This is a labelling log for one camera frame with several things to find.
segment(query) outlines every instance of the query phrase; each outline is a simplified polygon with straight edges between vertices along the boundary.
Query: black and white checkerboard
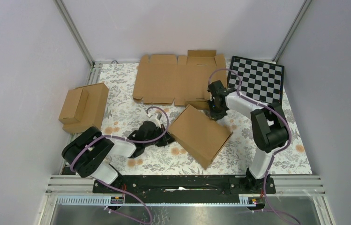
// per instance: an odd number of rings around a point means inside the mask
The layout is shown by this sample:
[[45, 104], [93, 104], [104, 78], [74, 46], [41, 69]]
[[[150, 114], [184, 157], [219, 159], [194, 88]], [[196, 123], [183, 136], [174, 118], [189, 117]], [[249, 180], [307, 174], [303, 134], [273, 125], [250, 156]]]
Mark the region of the black and white checkerboard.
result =
[[[230, 69], [242, 77], [240, 92], [266, 103], [282, 103], [284, 66], [232, 57]], [[228, 88], [237, 88], [239, 78], [228, 73]]]

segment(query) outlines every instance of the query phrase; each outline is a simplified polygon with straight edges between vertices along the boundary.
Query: flattened cardboard box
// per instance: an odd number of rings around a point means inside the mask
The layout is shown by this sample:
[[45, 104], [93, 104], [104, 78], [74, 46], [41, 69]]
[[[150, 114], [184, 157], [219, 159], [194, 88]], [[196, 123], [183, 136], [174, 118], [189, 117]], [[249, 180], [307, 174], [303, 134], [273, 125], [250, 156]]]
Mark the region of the flattened cardboard box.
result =
[[168, 132], [204, 169], [214, 161], [232, 135], [227, 128], [191, 105], [170, 125]]
[[[138, 66], [133, 98], [144, 104], [176, 106], [192, 104], [207, 109], [211, 73], [226, 68], [223, 54], [216, 50], [189, 50], [185, 55], [144, 55]], [[211, 81], [221, 80], [227, 87], [226, 72], [218, 71]]]
[[83, 88], [69, 90], [66, 94], [64, 105], [59, 120], [63, 124], [77, 123], [83, 118], [88, 92]]
[[104, 83], [79, 88], [86, 90], [89, 96], [86, 101], [82, 120], [78, 123], [64, 124], [62, 129], [70, 134], [82, 133], [91, 126], [100, 129], [102, 120], [104, 119], [106, 101], [108, 100], [109, 90]]

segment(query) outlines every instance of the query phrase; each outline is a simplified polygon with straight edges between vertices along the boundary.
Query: white wall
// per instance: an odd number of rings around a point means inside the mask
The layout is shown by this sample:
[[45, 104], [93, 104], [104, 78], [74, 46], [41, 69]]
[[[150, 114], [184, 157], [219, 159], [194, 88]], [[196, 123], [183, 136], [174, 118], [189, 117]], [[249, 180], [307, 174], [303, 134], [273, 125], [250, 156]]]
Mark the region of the white wall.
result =
[[313, 1], [279, 63], [336, 224], [351, 225], [351, 1]]
[[62, 103], [88, 69], [52, 0], [0, 1], [0, 224], [34, 222], [68, 140]]
[[272, 59], [303, 0], [64, 0], [95, 60], [217, 49]]

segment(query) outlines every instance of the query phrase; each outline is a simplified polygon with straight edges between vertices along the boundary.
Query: cable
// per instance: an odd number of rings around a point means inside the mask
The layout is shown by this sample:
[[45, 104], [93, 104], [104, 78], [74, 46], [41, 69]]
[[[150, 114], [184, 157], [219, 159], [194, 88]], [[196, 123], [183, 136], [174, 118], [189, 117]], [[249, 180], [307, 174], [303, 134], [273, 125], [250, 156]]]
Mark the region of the cable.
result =
[[[76, 162], [79, 160], [79, 158], [82, 156], [82, 154], [85, 153], [85, 151], [87, 151], [91, 146], [93, 146], [95, 143], [97, 143], [97, 142], [98, 142], [99, 140], [101, 140], [101, 139], [104, 139], [104, 138], [115, 138], [115, 139], [120, 139], [120, 140], [123, 140], [123, 141], [126, 141], [126, 142], [130, 142], [130, 143], [150, 143], [150, 142], [155, 142], [155, 141], [159, 140], [161, 137], [163, 137], [163, 136], [165, 135], [165, 133], [167, 133], [168, 127], [169, 127], [169, 125], [170, 125], [170, 119], [168, 118], [168, 115], [165, 113], [165, 111], [164, 111], [162, 108], [159, 108], [159, 107], [157, 107], [157, 106], [151, 106], [151, 107], [147, 108], [147, 109], [146, 109], [146, 113], [149, 114], [149, 110], [150, 110], [150, 109], [153, 109], [153, 108], [160, 110], [160, 111], [165, 115], [165, 118], [167, 119], [167, 126], [166, 126], [165, 130], [164, 130], [163, 133], [162, 133], [161, 135], [159, 135], [157, 138], [154, 138], [154, 139], [152, 139], [152, 140], [147, 140], [147, 141], [134, 141], [134, 140], [129, 140], [129, 139], [122, 138], [122, 137], [119, 137], [119, 136], [102, 135], [102, 136], [96, 138], [95, 140], [91, 141], [91, 142], [75, 157], [75, 159], [73, 160], [73, 162], [70, 164], [70, 170], [73, 171], [73, 172], [75, 172], [75, 171], [74, 171], [74, 166], [75, 166]], [[116, 213], [116, 214], [122, 215], [122, 216], [127, 217], [127, 218], [129, 218], [129, 219], [131, 219], [131, 220], [133, 220], [133, 221], [138, 222], [138, 223], [148, 224], [148, 225], [149, 225], [149, 224], [152, 224], [152, 222], [153, 222], [152, 213], [150, 212], [149, 208], [146, 206], [146, 204], [145, 204], [140, 198], [138, 198], [137, 196], [135, 196], [134, 194], [132, 194], [132, 193], [130, 193], [130, 192], [128, 192], [128, 191], [123, 191], [123, 190], [121, 190], [121, 189], [115, 188], [115, 187], [113, 187], [113, 186], [111, 186], [111, 185], [109, 185], [109, 184], [107, 184], [107, 183], [105, 183], [105, 182], [103, 182], [103, 181], [101, 181], [101, 180], [99, 180], [99, 179], [97, 179], [97, 181], [99, 181], [99, 182], [102, 183], [103, 185], [107, 186], [108, 188], [111, 188], [111, 189], [113, 189], [113, 190], [115, 190], [115, 191], [118, 191], [118, 192], [121, 192], [121, 193], [123, 193], [123, 194], [130, 195], [130, 196], [132, 196], [133, 198], [135, 198], [137, 201], [139, 201], [139, 202], [145, 207], [146, 211], [148, 211], [148, 214], [149, 214], [149, 217], [150, 217], [150, 221], [149, 221], [149, 222], [143, 222], [143, 221], [138, 220], [138, 219], [136, 219], [136, 218], [134, 218], [134, 217], [131, 217], [131, 216], [129, 216], [129, 215], [126, 215], [126, 214], [123, 214], [123, 213], [121, 213], [121, 212], [117, 212], [117, 211], [114, 211], [114, 210], [109, 210], [109, 212], [114, 212], [114, 213]]]
[[127, 217], [127, 218], [129, 218], [129, 219], [131, 219], [131, 220], [133, 220], [133, 221], [135, 221], [135, 222], [137, 222], [137, 223], [148, 224], [148, 225], [149, 225], [149, 224], [152, 224], [152, 222], [153, 222], [152, 213], [150, 212], [150, 210], [149, 210], [149, 208], [147, 207], [147, 205], [146, 205], [140, 198], [138, 198], [137, 196], [135, 196], [134, 194], [132, 194], [132, 193], [130, 193], [130, 192], [128, 192], [128, 191], [123, 191], [123, 190], [121, 190], [121, 189], [115, 188], [115, 187], [113, 187], [113, 186], [111, 186], [111, 185], [109, 185], [109, 184], [103, 182], [102, 180], [97, 179], [97, 181], [100, 182], [101, 184], [105, 185], [106, 187], [110, 188], [110, 189], [113, 189], [113, 190], [115, 190], [115, 191], [118, 191], [118, 192], [121, 192], [121, 193], [130, 195], [130, 196], [132, 196], [133, 198], [135, 198], [137, 201], [139, 201], [139, 202], [145, 207], [146, 211], [148, 212], [150, 221], [149, 221], [149, 222], [144, 222], [144, 221], [138, 220], [138, 219], [136, 219], [136, 218], [134, 218], [134, 217], [132, 217], [132, 216], [126, 215], [126, 214], [124, 214], [124, 213], [117, 212], [117, 211], [111, 210], [111, 209], [107, 209], [107, 210], [109, 210], [109, 212], [114, 212], [114, 213], [116, 213], [116, 214], [118, 214], [118, 215]]
[[[233, 70], [227, 69], [227, 68], [220, 68], [220, 69], [215, 70], [215, 71], [210, 75], [210, 77], [209, 77], [209, 83], [208, 83], [209, 85], [210, 85], [210, 83], [211, 83], [211, 78], [212, 78], [212, 76], [213, 76], [216, 72], [221, 71], [221, 70], [229, 71], [229, 72], [233, 73], [234, 75], [236, 75], [236, 76], [239, 78], [239, 84], [238, 84], [238, 86], [237, 86], [236, 93], [237, 93], [237, 95], [238, 95], [240, 98], [242, 98], [242, 99], [248, 101], [249, 103], [252, 103], [252, 104], [261, 106], [261, 107], [263, 107], [263, 108], [265, 108], [265, 109], [271, 111], [274, 115], [276, 115], [276, 116], [284, 123], [284, 126], [286, 127], [286, 130], [287, 130], [287, 133], [288, 133], [288, 141], [287, 141], [287, 143], [286, 143], [285, 146], [281, 147], [278, 151], [276, 151], [275, 153], [273, 153], [272, 158], [270, 159], [270, 162], [269, 162], [268, 167], [267, 167], [267, 169], [266, 169], [266, 171], [265, 171], [265, 174], [264, 174], [265, 177], [264, 177], [264, 179], [263, 179], [263, 194], [264, 194], [264, 196], [265, 196], [265, 201], [268, 203], [268, 206], [269, 206], [270, 209], [271, 209], [271, 210], [269, 210], [269, 211], [272, 211], [273, 213], [275, 213], [282, 221], [286, 222], [287, 224], [290, 224], [290, 225], [301, 225], [301, 222], [300, 222], [297, 218], [295, 218], [294, 216], [292, 216], [292, 215], [290, 215], [290, 214], [288, 214], [288, 213], [286, 213], [286, 212], [283, 212], [283, 211], [275, 210], [275, 209], [273, 208], [273, 206], [270, 204], [270, 202], [269, 202], [269, 200], [268, 200], [268, 197], [267, 197], [267, 194], [266, 194], [267, 176], [268, 176], [269, 170], [270, 170], [270, 168], [271, 168], [271, 166], [272, 166], [272, 164], [273, 164], [273, 161], [275, 160], [275, 155], [278, 154], [278, 153], [280, 153], [280, 152], [282, 152], [282, 151], [284, 151], [286, 148], [288, 148], [288, 147], [291, 145], [291, 130], [290, 130], [290, 126], [288, 125], [288, 123], [287, 123], [287, 121], [285, 120], [285, 118], [283, 118], [278, 112], [276, 112], [275, 110], [273, 110], [273, 109], [270, 108], [269, 106], [267, 106], [267, 105], [265, 105], [265, 104], [262, 104], [261, 102], [256, 101], [256, 100], [254, 100], [254, 99], [252, 99], [252, 98], [250, 98], [250, 97], [247, 97], [247, 96], [243, 95], [242, 93], [240, 93], [239, 88], [241, 87], [242, 78], [240, 77], [240, 75], [238, 75], [237, 73], [235, 73]], [[283, 218], [282, 216], [280, 216], [280, 214], [288, 215], [289, 217], [293, 218], [293, 219], [297, 222], [297, 224], [292, 223], [292, 222], [286, 220], [285, 218]]]

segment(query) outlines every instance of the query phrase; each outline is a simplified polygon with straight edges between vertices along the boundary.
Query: gray leaf pattern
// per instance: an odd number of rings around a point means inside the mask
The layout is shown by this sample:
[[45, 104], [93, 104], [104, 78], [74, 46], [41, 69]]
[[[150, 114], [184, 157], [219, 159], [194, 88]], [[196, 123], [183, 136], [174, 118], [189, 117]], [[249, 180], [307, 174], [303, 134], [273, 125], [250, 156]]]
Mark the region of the gray leaf pattern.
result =
[[[134, 102], [132, 95], [138, 63], [104, 64], [99, 82], [109, 88], [109, 97], [101, 130], [104, 134], [127, 137], [147, 119], [148, 105]], [[158, 105], [174, 121], [184, 109], [173, 105]], [[292, 114], [287, 94], [283, 93], [283, 110], [292, 132], [291, 146], [276, 156], [271, 174], [311, 174], [301, 137]], [[149, 146], [135, 159], [108, 156], [110, 163], [121, 174], [128, 175], [198, 175], [244, 174], [253, 161], [257, 146], [253, 141], [251, 122], [238, 112], [230, 110], [218, 121], [233, 132], [228, 143], [213, 163], [204, 170], [178, 143], [165, 147]]]

